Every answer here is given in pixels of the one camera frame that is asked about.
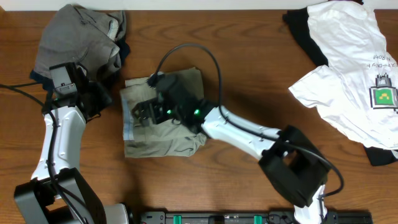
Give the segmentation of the khaki green shorts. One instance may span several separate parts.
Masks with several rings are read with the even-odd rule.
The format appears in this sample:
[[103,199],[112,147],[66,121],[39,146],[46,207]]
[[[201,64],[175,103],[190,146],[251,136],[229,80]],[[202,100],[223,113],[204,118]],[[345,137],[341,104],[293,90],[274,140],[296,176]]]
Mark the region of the khaki green shorts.
[[194,155],[206,143],[204,134],[194,134],[174,119],[143,126],[133,117],[132,109],[138,103],[156,96],[156,91],[146,81],[146,77],[126,80],[125,88],[119,92],[123,109],[124,155],[127,158]]

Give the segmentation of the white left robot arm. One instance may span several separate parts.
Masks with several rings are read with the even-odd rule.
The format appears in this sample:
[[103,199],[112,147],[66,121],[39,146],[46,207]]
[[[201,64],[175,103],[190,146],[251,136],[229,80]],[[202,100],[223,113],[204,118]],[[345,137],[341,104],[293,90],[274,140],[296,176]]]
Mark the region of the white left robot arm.
[[42,105],[45,138],[30,181],[14,200],[26,223],[132,223],[124,203],[103,205],[80,173],[86,125],[112,104],[107,89],[73,62],[50,67],[51,90]]

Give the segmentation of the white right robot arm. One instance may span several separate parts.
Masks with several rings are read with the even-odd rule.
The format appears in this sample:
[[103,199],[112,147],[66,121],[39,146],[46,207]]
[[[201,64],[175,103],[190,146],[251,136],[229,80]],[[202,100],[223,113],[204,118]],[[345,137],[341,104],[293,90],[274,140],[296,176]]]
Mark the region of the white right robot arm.
[[197,97],[176,74],[146,81],[155,95],[131,110],[147,126],[169,119],[189,131],[226,142],[258,161],[273,188],[294,205],[296,223],[323,223],[323,193],[331,166],[319,150],[293,126],[284,130],[260,126],[223,106]]

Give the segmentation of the folded navy garment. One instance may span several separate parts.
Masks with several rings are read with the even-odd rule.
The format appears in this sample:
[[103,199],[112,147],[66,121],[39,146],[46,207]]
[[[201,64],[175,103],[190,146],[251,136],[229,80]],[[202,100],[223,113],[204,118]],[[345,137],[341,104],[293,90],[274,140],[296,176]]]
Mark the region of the folded navy garment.
[[[120,48],[118,55],[120,56],[121,64],[118,66],[121,68],[122,65],[125,64],[126,57],[130,54],[131,49],[126,43],[126,38],[123,37],[121,40],[116,42],[116,45]],[[119,80],[120,77],[120,70],[112,73],[111,75],[107,76],[106,78],[101,79],[99,82],[108,90],[112,89],[112,86]],[[31,71],[29,78],[34,80],[35,82],[42,84],[42,88],[46,91],[50,91],[54,88],[53,81],[51,78],[47,78],[42,76],[41,74]]]

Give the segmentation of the folded grey shorts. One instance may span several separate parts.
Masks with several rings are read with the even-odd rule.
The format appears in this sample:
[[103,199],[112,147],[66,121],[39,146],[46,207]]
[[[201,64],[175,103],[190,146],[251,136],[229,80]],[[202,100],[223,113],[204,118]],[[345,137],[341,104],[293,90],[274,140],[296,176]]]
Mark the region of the folded grey shorts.
[[50,67],[75,62],[90,80],[104,80],[122,67],[126,35],[124,11],[92,11],[67,4],[45,27],[35,60],[34,72],[50,77]]

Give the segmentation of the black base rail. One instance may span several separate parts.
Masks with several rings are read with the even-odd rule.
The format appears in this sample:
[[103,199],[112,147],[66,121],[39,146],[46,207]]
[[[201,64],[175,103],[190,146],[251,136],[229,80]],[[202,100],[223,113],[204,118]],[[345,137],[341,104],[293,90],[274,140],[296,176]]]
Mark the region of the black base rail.
[[[146,212],[141,214],[141,224],[297,224],[294,213],[277,211],[269,213],[170,213]],[[324,224],[373,224],[368,212],[330,211]]]

